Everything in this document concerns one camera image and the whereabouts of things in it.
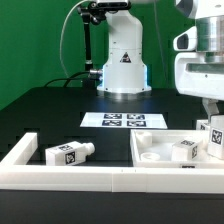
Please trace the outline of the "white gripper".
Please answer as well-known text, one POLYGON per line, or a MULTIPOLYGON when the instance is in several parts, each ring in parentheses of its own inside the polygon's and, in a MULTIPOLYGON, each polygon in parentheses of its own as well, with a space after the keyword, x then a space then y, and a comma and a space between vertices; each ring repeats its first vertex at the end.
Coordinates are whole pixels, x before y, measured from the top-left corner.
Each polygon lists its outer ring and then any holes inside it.
POLYGON ((224 63, 206 63, 203 53, 188 52, 179 53, 174 66, 178 92, 202 97, 208 122, 211 122, 211 118, 219 114, 217 100, 224 100, 224 63))

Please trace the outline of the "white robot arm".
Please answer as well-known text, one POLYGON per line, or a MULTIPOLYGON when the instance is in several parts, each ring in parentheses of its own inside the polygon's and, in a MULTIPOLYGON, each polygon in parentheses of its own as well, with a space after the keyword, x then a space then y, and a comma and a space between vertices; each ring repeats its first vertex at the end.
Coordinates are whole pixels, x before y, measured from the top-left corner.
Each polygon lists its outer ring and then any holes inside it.
MULTIPOLYGON (((129 13, 132 4, 152 0, 96 0, 106 12, 109 55, 98 91, 120 99, 151 90, 142 61, 141 22, 129 13)), ((173 40, 175 86, 179 93, 202 99, 207 114, 219 113, 224 101, 224 0, 174 0, 175 7, 195 25, 173 40)))

